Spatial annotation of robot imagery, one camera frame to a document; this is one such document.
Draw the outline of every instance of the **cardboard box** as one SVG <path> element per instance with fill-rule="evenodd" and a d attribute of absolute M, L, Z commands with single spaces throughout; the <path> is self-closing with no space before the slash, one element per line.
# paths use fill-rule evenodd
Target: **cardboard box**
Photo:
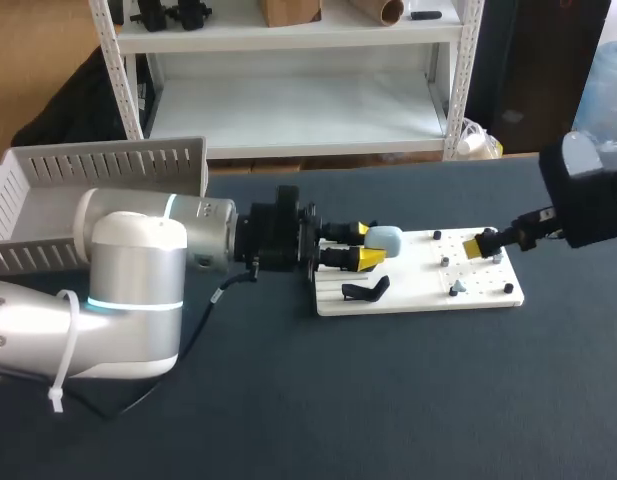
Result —
<path fill-rule="evenodd" d="M 269 27 L 286 27 L 321 20 L 322 0 L 260 0 Z"/>

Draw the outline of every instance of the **water bottle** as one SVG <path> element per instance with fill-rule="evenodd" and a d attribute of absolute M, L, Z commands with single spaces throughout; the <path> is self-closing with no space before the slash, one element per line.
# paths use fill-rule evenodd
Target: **water bottle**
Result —
<path fill-rule="evenodd" d="M 598 149 L 617 150 L 617 42 L 598 48 L 573 127 Z"/>

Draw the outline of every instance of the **dark tabletop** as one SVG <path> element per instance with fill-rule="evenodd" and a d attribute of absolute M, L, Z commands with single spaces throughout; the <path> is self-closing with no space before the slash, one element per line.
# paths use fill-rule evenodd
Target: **dark tabletop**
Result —
<path fill-rule="evenodd" d="M 215 176 L 208 194 L 246 212 L 284 183 L 330 220 L 403 230 L 503 227 L 550 203 L 526 159 Z M 509 252 L 526 302 L 500 310 L 320 318 L 299 274 L 262 273 L 114 422 L 2 381 L 0 479 L 617 478 L 617 240 Z M 219 280 L 187 277 L 184 337 Z M 85 273 L 11 281 L 87 289 Z M 111 409 L 144 387 L 70 385 Z"/>

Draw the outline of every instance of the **light blue foam block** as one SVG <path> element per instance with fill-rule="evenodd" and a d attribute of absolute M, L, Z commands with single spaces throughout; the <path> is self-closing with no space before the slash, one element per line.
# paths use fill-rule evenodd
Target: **light blue foam block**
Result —
<path fill-rule="evenodd" d="M 401 251 L 402 236 L 399 227 L 372 227 L 364 237 L 364 247 L 385 250 L 387 258 L 394 258 Z"/>

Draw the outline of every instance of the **black cable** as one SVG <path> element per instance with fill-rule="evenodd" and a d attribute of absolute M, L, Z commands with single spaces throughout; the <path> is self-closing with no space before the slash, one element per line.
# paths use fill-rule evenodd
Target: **black cable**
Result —
<path fill-rule="evenodd" d="M 210 298 L 210 301 L 208 302 L 208 305 L 206 306 L 206 309 L 204 310 L 204 313 L 201 316 L 201 319 L 199 323 L 197 324 L 197 327 L 195 327 L 195 330 L 193 331 L 192 336 L 190 337 L 190 341 L 188 342 L 184 350 L 179 354 L 179 358 L 175 366 L 170 371 L 166 372 L 161 377 L 159 377 L 157 381 L 153 383 L 148 390 L 146 390 L 140 396 L 135 398 L 132 402 L 121 407 L 116 412 L 110 414 L 100 409 L 97 405 L 92 403 L 90 400 L 88 400 L 88 398 L 81 395 L 80 393 L 64 388 L 63 390 L 64 396 L 66 398 L 70 398 L 71 400 L 81 404 L 81 406 L 86 408 L 86 410 L 91 412 L 93 415 L 101 418 L 102 420 L 113 420 L 125 414 L 129 410 L 132 410 L 134 407 L 136 407 L 142 401 L 144 401 L 148 396 L 150 396 L 166 380 L 166 378 L 168 378 L 169 375 L 172 375 L 174 373 L 174 371 L 179 367 L 179 365 L 181 365 L 181 363 L 186 359 L 186 357 L 188 357 L 188 354 L 192 351 L 197 340 L 199 339 L 199 335 L 201 335 L 201 332 L 203 331 L 204 327 L 208 323 L 210 314 L 213 311 L 215 304 L 219 301 L 219 298 L 221 297 L 221 295 L 226 290 L 228 290 L 228 288 L 230 288 L 232 285 L 235 285 L 237 283 L 256 282 L 257 274 L 259 273 L 258 267 L 259 267 L 258 263 L 253 262 L 253 267 L 251 268 L 251 270 L 249 270 L 248 272 L 240 273 L 238 275 L 234 275 L 233 277 L 230 277 L 228 280 L 226 280 L 224 283 L 222 283 L 219 286 L 219 288 L 215 291 L 213 296 Z M 21 381 L 37 383 L 47 388 L 50 388 L 52 386 L 52 384 L 49 383 L 48 379 L 42 375 L 34 375 L 34 374 L 20 373 L 20 372 L 0 372 L 0 376 L 11 378 L 14 380 L 21 380 Z"/>

